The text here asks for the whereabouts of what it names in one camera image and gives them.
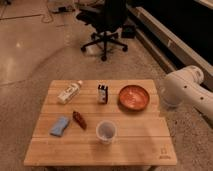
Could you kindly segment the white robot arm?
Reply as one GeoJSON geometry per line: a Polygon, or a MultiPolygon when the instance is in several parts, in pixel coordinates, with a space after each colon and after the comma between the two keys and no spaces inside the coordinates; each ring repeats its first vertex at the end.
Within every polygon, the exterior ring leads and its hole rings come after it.
{"type": "Polygon", "coordinates": [[[203,88],[203,71],[194,65],[167,74],[161,91],[163,102],[178,107],[186,102],[213,121],[213,92],[203,88]]]}

